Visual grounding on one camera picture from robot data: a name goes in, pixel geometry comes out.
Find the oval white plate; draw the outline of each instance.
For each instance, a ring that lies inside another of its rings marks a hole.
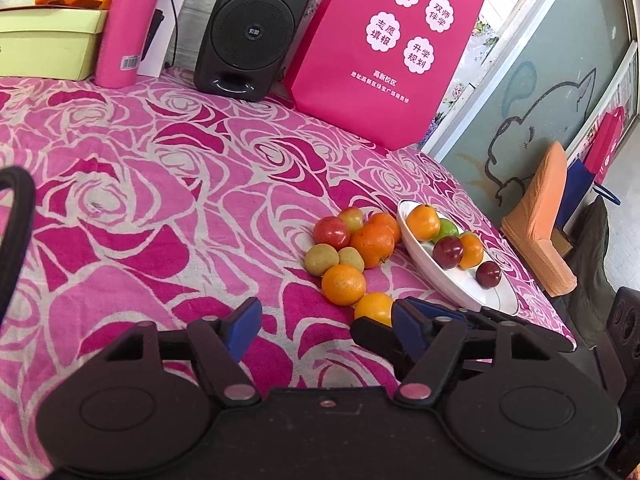
[[[400,224],[404,246],[420,273],[439,293],[456,305],[476,312],[482,306],[488,306],[510,316],[515,316],[518,311],[518,298],[516,298],[516,293],[506,276],[502,276],[496,287],[485,289],[476,282],[477,267],[467,270],[462,270],[459,267],[445,270],[435,262],[431,257],[433,243],[420,243],[406,226],[405,219],[419,205],[420,203],[414,202],[414,200],[401,200],[398,204],[397,220]],[[464,231],[442,211],[438,211],[438,216],[451,220],[460,232]],[[482,261],[491,259],[485,248]]]

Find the pink tote bag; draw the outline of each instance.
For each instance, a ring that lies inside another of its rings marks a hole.
[[[609,171],[609,163],[616,152],[622,127],[625,120],[625,109],[619,106],[613,113],[607,112],[602,118],[593,145],[584,159],[584,167],[595,174],[595,183],[602,184]]]
[[[395,150],[424,137],[484,0],[322,0],[284,83],[296,107]]]

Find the bottle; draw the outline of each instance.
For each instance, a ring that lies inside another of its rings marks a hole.
[[[102,35],[95,83],[103,88],[124,88],[136,82],[158,0],[113,0]]]

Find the kiwi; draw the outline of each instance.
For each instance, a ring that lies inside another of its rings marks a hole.
[[[364,260],[360,253],[353,247],[345,247],[338,251],[338,257],[342,265],[348,265],[364,272]]]
[[[312,276],[322,276],[339,263],[338,251],[328,244],[314,245],[305,254],[305,269]]]

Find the orange chair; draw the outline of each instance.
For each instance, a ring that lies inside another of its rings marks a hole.
[[[571,269],[551,243],[565,181],[566,155],[556,141],[546,150],[520,203],[502,219],[501,231],[552,297],[567,294],[577,285]]]

